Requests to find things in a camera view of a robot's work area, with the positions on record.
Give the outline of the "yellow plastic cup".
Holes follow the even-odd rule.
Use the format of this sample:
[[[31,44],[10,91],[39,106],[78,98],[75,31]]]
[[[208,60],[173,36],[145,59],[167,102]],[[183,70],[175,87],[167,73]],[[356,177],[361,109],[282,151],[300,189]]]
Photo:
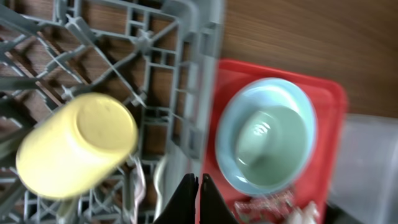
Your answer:
[[[117,99],[87,93],[34,128],[21,142],[16,170],[24,186],[69,199],[100,184],[136,150],[138,127]]]

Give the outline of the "white tissue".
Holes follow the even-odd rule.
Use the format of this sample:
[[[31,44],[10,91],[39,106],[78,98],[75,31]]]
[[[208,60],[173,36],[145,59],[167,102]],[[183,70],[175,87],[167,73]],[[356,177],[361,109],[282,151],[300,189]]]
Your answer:
[[[296,207],[285,219],[283,224],[317,224],[320,216],[317,205],[311,201],[305,208]]]

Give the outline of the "white plastic fork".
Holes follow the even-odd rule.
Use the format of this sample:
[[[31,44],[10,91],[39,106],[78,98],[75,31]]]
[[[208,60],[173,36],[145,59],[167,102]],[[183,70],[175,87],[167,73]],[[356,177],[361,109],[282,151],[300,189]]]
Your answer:
[[[146,196],[146,180],[144,171],[142,169],[141,160],[137,157],[131,157],[131,161],[134,163],[135,168],[130,175],[132,180],[132,184],[134,187],[134,196],[133,196],[133,207],[131,208],[131,223],[138,224],[138,214],[139,214],[139,206],[143,199]]]

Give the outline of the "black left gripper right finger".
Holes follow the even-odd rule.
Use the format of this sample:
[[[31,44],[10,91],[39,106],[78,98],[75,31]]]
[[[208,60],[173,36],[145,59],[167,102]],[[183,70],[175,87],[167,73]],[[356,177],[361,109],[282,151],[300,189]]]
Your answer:
[[[209,174],[202,176],[200,224],[238,224]]]

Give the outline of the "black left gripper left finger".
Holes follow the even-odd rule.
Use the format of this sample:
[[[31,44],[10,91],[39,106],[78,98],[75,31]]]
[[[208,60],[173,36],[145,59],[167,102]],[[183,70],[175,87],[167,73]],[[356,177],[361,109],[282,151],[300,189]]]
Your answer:
[[[194,224],[198,188],[198,177],[192,173],[185,174],[154,224]]]

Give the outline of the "light green bowl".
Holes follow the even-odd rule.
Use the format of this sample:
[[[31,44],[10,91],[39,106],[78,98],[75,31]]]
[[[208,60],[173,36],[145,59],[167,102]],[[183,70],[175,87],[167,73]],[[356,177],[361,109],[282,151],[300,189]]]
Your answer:
[[[235,146],[243,177],[260,189],[278,189],[297,176],[307,159],[308,132],[296,111],[275,106],[253,113]]]

